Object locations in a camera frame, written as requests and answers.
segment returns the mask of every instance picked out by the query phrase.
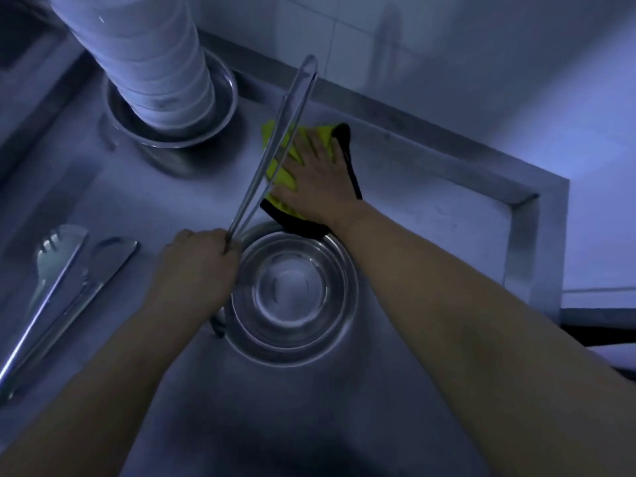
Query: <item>forearm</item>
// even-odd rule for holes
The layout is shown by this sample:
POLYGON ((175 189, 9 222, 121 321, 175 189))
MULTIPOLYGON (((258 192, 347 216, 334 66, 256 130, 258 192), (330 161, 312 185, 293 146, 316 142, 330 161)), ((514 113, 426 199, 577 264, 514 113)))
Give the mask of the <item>forearm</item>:
POLYGON ((131 317, 0 456, 0 474, 116 476, 163 373, 187 343, 131 317))
POLYGON ((330 224, 394 327, 504 474, 627 470, 633 388, 542 315, 363 202, 330 224))

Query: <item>hand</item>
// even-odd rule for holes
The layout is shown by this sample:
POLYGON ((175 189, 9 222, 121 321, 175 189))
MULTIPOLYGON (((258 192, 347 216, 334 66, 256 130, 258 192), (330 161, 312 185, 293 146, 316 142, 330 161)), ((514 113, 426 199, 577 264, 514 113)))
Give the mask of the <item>hand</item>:
POLYGON ((331 139, 331 149, 335 156, 335 160, 331 160, 318 133, 309 129, 307 136, 309 140, 300 134, 294 138, 294 146, 303 164, 291 157, 287 157, 283 164, 296 179, 296 191, 276 184, 272 196, 310 221, 331 226, 337 209, 343 208, 348 202, 357 201, 357 197, 338 141, 331 139))
POLYGON ((223 230, 183 230, 163 249, 143 308, 161 314, 164 323, 192 325, 195 330, 227 302, 236 282, 240 247, 227 254, 223 230))

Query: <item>yellow microfiber cloth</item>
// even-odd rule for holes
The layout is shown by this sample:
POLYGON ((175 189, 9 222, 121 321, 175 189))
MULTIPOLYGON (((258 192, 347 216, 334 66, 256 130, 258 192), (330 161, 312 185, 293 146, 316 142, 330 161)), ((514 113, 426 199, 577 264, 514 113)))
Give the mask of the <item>yellow microfiber cloth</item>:
MULTIPOLYGON (((299 127, 298 133, 306 137, 306 129, 307 127, 299 127)), ((345 159, 347 173, 349 175, 349 178, 351 179, 352 185, 354 186, 355 195, 358 199, 362 199, 360 187, 358 186, 353 166, 351 165, 351 153, 349 152, 351 130, 349 126, 347 124, 328 125, 317 127, 316 130, 332 159, 334 156, 333 152, 331 151, 331 138, 333 137, 338 141, 345 159)), ((263 126, 261 130, 261 133, 263 134, 263 147, 267 145, 267 142, 270 140, 273 131, 273 120, 267 122, 263 126)), ((290 135, 287 134, 283 139, 282 145, 286 146, 289 142, 290 135)), ((290 153, 288 154, 288 157, 292 157, 300 163, 303 162, 293 144, 290 146, 290 153)), ((266 172, 266 176, 268 179, 271 180, 277 165, 278 162, 272 161, 272 163, 268 167, 266 172)), ((275 182, 277 184, 284 184, 292 190, 296 190, 295 179, 284 168, 281 168, 281 170, 279 170, 279 173, 276 175, 275 182)), ((301 214, 298 214, 298 212, 296 212, 286 204, 275 200, 271 196, 267 196, 266 199, 261 202, 261 208, 266 211, 266 213, 269 214, 276 222, 282 225, 283 229, 289 233, 296 234, 305 238, 322 239, 330 232, 330 229, 327 226, 314 223, 312 221, 307 221, 301 214)))
MULTIPOLYGON (((265 146, 267 145, 267 143, 270 140, 270 137, 272 136, 272 132, 274 131, 274 124, 275 124, 275 121, 270 120, 261 128, 261 134, 263 135, 263 149, 265 149, 265 146)), ((337 127, 336 125, 326 125, 323 127, 316 127, 318 136, 320 136, 322 143, 327 148, 327 151, 329 152, 331 160, 333 160, 333 151, 331 150, 331 143, 330 143, 331 132, 336 127, 337 127)), ((306 131, 307 131, 307 127, 298 127, 298 134, 302 135, 303 137, 307 137, 306 131)), ((289 142, 290 142, 290 134, 287 133, 285 134, 285 137, 283 138, 282 145, 286 147, 289 142)), ((296 151, 296 148, 294 147, 293 144, 290 147, 290 153, 288 154, 288 157, 295 159, 297 162, 303 163, 302 158, 296 151)), ((270 166, 267 167, 266 175, 269 181, 272 180, 272 176, 274 175, 274 172, 276 171, 276 167, 278 167, 278 162, 275 160, 273 160, 270 163, 270 166)), ((276 175, 276 180, 274 181, 274 183, 282 184, 284 186, 289 187, 290 189, 296 190, 296 180, 291 176, 289 172, 285 170, 284 167, 281 167, 281 170, 279 170, 279 173, 276 175)), ((281 210, 282 212, 285 212, 289 214, 290 216, 298 217, 303 220, 305 219, 301 214, 298 214, 298 212, 290 208, 287 204, 274 199, 271 195, 268 194, 266 199, 276 209, 281 210)))

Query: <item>person's right hand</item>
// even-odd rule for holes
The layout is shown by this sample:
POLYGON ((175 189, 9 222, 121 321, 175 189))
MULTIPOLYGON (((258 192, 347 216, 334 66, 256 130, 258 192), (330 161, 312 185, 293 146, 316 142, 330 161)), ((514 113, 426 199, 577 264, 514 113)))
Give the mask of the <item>person's right hand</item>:
POLYGON ((356 201, 355 191, 342 149, 335 138, 331 139, 331 149, 335 160, 331 160, 315 130, 307 129, 308 140, 297 134, 294 146, 303 164, 287 157, 283 167, 296 179, 296 191, 276 184, 272 196, 291 206, 303 217, 316 223, 331 226, 338 208, 356 201))

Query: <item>person's left hand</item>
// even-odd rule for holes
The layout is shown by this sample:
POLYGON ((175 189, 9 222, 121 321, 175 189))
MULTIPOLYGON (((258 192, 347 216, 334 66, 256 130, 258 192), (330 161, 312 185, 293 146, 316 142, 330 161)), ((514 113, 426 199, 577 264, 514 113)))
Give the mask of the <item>person's left hand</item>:
POLYGON ((161 315, 164 323, 173 319, 192 329, 219 311, 232 293, 240 263, 240 245, 234 241, 223 254, 225 234, 220 229, 177 234, 161 254, 143 309, 161 315))

